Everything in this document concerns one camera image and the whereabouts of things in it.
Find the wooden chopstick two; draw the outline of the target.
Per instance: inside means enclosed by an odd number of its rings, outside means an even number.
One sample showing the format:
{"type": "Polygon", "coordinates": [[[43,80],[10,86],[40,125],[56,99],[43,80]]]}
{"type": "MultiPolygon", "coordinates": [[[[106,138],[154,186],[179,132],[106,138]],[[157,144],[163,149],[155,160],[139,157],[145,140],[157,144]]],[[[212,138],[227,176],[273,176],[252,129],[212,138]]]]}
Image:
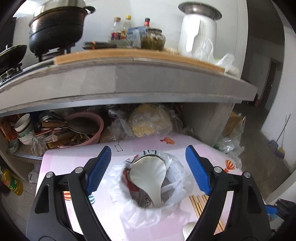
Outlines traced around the wooden chopstick two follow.
{"type": "Polygon", "coordinates": [[[198,208],[198,210],[199,210],[199,212],[200,212],[200,215],[201,215],[203,211],[201,211],[200,204],[199,204],[199,202],[198,202],[197,196],[194,196],[194,195],[193,195],[193,197],[194,197],[194,199],[195,199],[195,202],[196,202],[197,208],[198,208]]]}

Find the wooden chopstick one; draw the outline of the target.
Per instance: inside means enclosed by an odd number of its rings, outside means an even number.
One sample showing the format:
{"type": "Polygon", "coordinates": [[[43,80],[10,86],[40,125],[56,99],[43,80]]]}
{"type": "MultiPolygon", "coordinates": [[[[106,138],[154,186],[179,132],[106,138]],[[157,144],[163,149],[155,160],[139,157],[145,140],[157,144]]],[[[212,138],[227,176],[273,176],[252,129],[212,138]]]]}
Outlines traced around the wooden chopstick one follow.
{"type": "Polygon", "coordinates": [[[191,201],[191,204],[192,204],[192,206],[193,206],[193,209],[194,209],[194,211],[195,211],[195,213],[196,213],[197,218],[200,218],[200,212],[199,212],[199,210],[198,210],[198,208],[197,208],[197,205],[196,205],[196,202],[195,202],[194,197],[193,197],[193,196],[189,196],[189,199],[190,199],[190,201],[191,201]]]}

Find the white plastic soup spoon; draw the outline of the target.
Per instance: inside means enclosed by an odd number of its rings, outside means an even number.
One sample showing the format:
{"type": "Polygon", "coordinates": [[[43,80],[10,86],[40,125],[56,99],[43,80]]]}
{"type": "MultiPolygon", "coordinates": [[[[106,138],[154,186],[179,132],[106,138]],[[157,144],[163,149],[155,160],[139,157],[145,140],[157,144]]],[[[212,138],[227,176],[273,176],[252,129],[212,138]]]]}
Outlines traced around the white plastic soup spoon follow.
{"type": "Polygon", "coordinates": [[[196,225],[196,222],[189,222],[183,227],[182,233],[183,233],[184,240],[187,240],[187,238],[193,231],[195,225],[196,225]]]}

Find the white shell-shaped rice paddle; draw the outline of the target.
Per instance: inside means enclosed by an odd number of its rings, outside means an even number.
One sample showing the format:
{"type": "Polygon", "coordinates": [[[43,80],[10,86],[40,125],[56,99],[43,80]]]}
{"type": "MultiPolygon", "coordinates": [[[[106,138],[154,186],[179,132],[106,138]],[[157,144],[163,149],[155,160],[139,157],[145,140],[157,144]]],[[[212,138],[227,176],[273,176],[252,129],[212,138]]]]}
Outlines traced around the white shell-shaped rice paddle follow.
{"type": "Polygon", "coordinates": [[[155,208],[162,207],[161,187],[166,172],[163,160],[136,161],[129,172],[131,182],[151,198],[155,208]]]}

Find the large steel spoon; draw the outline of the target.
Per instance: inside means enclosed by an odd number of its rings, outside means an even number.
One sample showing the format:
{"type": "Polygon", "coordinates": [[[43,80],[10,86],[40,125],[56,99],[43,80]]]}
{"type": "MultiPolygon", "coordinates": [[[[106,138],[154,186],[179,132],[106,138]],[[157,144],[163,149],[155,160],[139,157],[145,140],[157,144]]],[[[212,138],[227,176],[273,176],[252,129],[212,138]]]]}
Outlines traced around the large steel spoon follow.
{"type": "Polygon", "coordinates": [[[162,159],[158,155],[154,155],[154,154],[143,155],[138,159],[138,161],[144,161],[144,160],[162,160],[162,159]]]}

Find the kitchen knife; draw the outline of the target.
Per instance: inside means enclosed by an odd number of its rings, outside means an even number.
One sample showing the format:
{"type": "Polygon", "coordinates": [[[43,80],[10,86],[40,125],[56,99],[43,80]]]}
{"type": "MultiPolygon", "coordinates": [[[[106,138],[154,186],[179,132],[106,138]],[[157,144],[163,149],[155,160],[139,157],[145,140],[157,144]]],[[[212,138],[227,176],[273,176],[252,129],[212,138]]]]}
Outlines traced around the kitchen knife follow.
{"type": "Polygon", "coordinates": [[[83,50],[96,50],[96,49],[110,49],[110,48],[117,48],[116,44],[111,44],[108,42],[84,42],[82,45],[83,50]]]}

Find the wooden chopstick four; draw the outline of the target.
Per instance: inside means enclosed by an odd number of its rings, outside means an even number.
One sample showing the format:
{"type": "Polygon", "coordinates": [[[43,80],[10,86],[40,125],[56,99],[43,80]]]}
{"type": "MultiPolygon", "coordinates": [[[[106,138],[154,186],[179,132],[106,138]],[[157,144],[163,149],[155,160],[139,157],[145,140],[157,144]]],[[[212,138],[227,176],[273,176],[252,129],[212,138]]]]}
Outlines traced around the wooden chopstick four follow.
{"type": "Polygon", "coordinates": [[[221,222],[221,220],[219,220],[219,222],[217,224],[217,228],[218,228],[219,232],[223,232],[224,231],[224,225],[221,222]]]}

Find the yellow cooking oil bottle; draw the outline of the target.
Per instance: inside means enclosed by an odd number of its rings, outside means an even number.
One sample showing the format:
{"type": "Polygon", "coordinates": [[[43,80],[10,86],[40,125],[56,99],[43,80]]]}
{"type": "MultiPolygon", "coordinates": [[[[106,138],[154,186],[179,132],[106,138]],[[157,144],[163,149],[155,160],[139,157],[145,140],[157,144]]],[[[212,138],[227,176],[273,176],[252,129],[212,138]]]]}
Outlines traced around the yellow cooking oil bottle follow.
{"type": "Polygon", "coordinates": [[[1,181],[17,196],[23,193],[23,184],[8,169],[1,167],[1,181]]]}

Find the wooden chopstick three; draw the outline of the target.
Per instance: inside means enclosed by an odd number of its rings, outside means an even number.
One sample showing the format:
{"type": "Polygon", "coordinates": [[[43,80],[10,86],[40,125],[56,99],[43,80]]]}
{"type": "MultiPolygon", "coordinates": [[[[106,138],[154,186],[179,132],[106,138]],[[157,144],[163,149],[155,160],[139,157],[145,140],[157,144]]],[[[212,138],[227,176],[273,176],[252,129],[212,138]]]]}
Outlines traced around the wooden chopstick three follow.
{"type": "Polygon", "coordinates": [[[198,202],[200,204],[201,211],[203,211],[204,207],[205,207],[205,204],[204,204],[203,200],[201,199],[201,197],[199,195],[197,196],[197,199],[198,199],[198,202]]]}

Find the white plastic bag liner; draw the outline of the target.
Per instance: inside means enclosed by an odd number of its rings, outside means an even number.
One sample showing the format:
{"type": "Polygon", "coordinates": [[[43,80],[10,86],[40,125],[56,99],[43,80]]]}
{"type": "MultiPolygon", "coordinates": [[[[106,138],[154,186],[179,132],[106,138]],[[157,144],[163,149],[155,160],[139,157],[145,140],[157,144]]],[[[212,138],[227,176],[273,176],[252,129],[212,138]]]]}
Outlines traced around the white plastic bag liner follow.
{"type": "Polygon", "coordinates": [[[93,208],[103,227],[155,228],[174,216],[194,189],[184,150],[112,156],[93,208]]]}

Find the pink plastic basin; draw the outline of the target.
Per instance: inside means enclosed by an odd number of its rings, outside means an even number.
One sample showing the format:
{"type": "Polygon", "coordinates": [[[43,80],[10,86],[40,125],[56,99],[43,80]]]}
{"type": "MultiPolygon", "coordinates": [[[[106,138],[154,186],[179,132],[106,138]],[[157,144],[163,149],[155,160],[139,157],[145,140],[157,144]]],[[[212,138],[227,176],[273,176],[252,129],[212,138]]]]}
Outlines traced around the pink plastic basin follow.
{"type": "Polygon", "coordinates": [[[67,138],[67,142],[58,148],[81,147],[97,144],[104,128],[101,116],[92,112],[80,112],[65,117],[67,126],[74,132],[74,136],[67,138]]]}

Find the stack of white bowls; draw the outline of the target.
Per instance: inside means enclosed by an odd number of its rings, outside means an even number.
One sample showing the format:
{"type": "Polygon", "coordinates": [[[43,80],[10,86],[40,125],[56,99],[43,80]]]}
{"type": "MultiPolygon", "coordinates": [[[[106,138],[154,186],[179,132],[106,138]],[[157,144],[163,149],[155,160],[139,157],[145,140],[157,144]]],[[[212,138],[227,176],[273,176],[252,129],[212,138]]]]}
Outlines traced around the stack of white bowls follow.
{"type": "Polygon", "coordinates": [[[24,114],[15,124],[18,140],[24,145],[31,145],[33,140],[30,134],[34,134],[34,124],[29,113],[24,114]]]}

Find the cardboard box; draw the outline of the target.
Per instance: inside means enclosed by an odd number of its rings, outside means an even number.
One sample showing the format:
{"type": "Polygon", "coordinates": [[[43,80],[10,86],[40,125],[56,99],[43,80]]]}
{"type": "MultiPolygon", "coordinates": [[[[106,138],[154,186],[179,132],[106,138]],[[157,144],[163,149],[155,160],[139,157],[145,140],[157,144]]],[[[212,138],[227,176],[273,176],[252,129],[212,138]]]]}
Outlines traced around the cardboard box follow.
{"type": "Polygon", "coordinates": [[[230,113],[229,119],[222,132],[223,137],[239,138],[244,132],[245,116],[234,111],[230,113]]]}

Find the bag of yellow food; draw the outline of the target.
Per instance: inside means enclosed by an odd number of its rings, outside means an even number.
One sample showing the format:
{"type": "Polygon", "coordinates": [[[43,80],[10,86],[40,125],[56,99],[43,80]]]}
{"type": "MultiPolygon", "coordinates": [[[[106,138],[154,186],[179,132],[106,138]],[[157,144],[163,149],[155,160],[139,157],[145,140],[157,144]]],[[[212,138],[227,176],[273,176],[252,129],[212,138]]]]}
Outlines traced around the bag of yellow food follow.
{"type": "Polygon", "coordinates": [[[132,111],[128,124],[137,138],[162,135],[173,129],[169,113],[160,106],[147,103],[132,111]]]}

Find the wooden cutting board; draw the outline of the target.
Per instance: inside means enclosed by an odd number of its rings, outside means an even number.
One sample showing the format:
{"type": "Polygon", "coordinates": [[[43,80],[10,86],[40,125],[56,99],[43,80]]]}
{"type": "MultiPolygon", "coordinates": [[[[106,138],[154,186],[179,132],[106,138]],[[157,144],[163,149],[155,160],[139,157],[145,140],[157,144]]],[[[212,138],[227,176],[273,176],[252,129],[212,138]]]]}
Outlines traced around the wooden cutting board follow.
{"type": "Polygon", "coordinates": [[[75,52],[54,57],[54,64],[61,65],[84,60],[99,59],[127,59],[132,58],[142,60],[168,61],[173,64],[185,64],[188,66],[199,67],[205,70],[224,73],[225,69],[209,62],[200,61],[194,58],[188,58],[180,55],[170,54],[165,51],[145,50],[145,49],[98,49],[75,52]]]}

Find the black frying pan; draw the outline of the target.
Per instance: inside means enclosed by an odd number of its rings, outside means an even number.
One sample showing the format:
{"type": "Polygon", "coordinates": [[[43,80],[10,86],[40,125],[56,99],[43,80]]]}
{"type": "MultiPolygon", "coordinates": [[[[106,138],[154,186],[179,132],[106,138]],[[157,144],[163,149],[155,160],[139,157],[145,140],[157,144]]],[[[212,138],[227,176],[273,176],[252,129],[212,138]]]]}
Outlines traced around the black frying pan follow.
{"type": "Polygon", "coordinates": [[[12,68],[22,61],[27,51],[27,45],[16,45],[1,52],[1,68],[12,68]]]}

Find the white electric appliance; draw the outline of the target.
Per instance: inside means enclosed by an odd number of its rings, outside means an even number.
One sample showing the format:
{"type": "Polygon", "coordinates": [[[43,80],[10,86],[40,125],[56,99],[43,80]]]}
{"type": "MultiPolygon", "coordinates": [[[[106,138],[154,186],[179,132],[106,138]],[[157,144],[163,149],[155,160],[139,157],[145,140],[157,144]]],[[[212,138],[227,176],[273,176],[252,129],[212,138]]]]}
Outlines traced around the white electric appliance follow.
{"type": "Polygon", "coordinates": [[[193,1],[183,2],[178,8],[185,14],[178,45],[179,54],[215,63],[217,21],[222,18],[222,14],[208,4],[193,1]]]}

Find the black cooking pot with lid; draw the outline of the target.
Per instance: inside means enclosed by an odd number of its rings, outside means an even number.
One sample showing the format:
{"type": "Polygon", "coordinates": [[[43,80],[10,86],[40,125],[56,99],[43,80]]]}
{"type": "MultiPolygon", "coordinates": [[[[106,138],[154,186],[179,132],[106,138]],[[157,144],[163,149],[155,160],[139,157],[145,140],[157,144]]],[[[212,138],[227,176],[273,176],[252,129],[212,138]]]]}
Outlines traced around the black cooking pot with lid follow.
{"type": "Polygon", "coordinates": [[[86,16],[95,11],[85,1],[76,0],[47,1],[40,5],[29,22],[30,51],[40,62],[53,49],[70,53],[82,37],[86,16]]]}

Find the clear sauce bottle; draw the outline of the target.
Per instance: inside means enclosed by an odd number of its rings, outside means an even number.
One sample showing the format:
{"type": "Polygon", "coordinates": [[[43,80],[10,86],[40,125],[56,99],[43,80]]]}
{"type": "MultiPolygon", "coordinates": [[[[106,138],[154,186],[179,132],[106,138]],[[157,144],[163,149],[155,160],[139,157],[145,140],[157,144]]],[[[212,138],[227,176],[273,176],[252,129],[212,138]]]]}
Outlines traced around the clear sauce bottle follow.
{"type": "Polygon", "coordinates": [[[115,17],[114,18],[114,24],[111,29],[111,40],[120,40],[121,39],[121,18],[120,17],[115,17]]]}

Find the yellow cap bottle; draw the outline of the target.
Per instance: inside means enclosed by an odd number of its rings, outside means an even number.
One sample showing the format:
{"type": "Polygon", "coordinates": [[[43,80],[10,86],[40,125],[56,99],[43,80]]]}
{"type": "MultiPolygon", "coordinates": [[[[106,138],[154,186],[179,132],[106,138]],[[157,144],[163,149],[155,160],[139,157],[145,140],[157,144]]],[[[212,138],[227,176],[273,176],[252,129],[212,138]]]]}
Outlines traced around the yellow cap bottle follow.
{"type": "Polygon", "coordinates": [[[132,27],[131,19],[132,19],[131,15],[126,15],[125,22],[124,22],[123,27],[121,29],[121,34],[120,34],[121,40],[126,39],[128,29],[132,27]]]}

